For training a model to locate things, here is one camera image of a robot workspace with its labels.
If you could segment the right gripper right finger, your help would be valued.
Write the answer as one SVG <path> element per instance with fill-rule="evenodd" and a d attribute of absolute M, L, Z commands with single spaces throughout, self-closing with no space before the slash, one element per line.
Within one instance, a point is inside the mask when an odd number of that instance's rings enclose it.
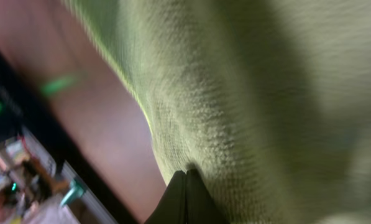
<path fill-rule="evenodd" d="M 196 169 L 186 173 L 187 224 L 229 224 Z"/>

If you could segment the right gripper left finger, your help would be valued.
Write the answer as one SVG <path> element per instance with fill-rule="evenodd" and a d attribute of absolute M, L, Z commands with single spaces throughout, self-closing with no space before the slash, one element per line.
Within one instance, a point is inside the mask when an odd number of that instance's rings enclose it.
<path fill-rule="evenodd" d="M 186 174 L 176 171 L 145 224 L 186 223 Z"/>

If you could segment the light green cloth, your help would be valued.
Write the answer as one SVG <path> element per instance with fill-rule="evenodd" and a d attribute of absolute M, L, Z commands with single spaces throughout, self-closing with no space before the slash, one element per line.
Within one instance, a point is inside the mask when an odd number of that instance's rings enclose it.
<path fill-rule="evenodd" d="M 371 223 L 371 0 L 67 1 L 165 182 L 231 223 Z"/>

